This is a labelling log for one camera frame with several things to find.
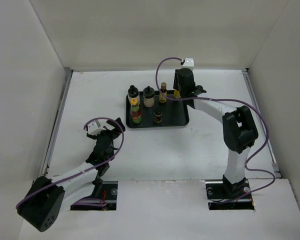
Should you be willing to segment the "small yellow seasoning bottle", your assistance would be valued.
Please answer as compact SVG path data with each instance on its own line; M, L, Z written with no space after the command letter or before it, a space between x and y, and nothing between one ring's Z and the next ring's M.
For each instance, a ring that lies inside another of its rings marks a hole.
M181 98L180 92L176 89L173 92L173 98L174 99L180 99Z

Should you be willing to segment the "red chili sauce bottle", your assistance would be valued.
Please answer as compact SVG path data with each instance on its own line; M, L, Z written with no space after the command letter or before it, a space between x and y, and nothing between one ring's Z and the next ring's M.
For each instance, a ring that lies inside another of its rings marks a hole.
M130 100L130 114L134 124L140 124L142 121L141 109L137 98Z

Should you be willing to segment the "brown-capped yellow sauce bottle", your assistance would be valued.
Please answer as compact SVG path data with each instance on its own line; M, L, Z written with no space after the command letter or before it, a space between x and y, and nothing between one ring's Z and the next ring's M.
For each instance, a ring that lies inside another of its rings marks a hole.
M159 102L165 104L167 102L167 84L162 82L160 85Z

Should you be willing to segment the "white sugar dispenser jar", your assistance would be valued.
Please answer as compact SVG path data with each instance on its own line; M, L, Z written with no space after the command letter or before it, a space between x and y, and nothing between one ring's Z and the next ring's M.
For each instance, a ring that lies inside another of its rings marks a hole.
M151 108L155 104L155 90L147 86L146 88L143 89L143 104L147 108Z

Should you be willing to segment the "white salt dispenser bottle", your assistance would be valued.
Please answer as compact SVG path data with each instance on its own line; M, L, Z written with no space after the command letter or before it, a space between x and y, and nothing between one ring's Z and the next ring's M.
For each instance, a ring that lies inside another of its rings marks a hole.
M131 99L137 99L137 104L140 104L140 92L137 87L134 85L131 85L127 91L127 96L129 102L131 102Z

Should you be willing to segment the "black-capped spice jar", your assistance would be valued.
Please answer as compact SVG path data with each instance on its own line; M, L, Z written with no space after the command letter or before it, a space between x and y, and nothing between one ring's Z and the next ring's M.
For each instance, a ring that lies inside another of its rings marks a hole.
M162 122L162 114L163 112L161 110L155 110L154 111L154 122L159 124Z

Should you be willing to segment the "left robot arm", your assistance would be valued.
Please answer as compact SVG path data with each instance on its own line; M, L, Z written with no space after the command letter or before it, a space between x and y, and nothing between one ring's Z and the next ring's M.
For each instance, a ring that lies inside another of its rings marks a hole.
M104 188L101 178L121 150L114 146L114 140L124 138L126 129L120 118L104 120L111 128L102 126L100 117L84 125L86 136L95 141L95 146L80 166L62 175L40 176L16 205L17 214L39 232L48 230L61 211L101 211L114 202L107 199L111 190Z

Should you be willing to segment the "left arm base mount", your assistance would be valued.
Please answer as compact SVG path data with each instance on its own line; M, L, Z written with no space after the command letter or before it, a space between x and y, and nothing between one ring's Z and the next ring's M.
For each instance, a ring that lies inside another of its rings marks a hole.
M70 211L115 211L118 181L104 181L99 174L70 195Z

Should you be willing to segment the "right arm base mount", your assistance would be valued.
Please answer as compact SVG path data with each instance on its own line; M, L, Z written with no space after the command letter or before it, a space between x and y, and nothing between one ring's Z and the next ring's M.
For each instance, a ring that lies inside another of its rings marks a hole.
M255 209L252 195L245 195L251 190L245 177L240 182L231 184L223 176L222 180L206 181L205 187L208 208L211 211Z

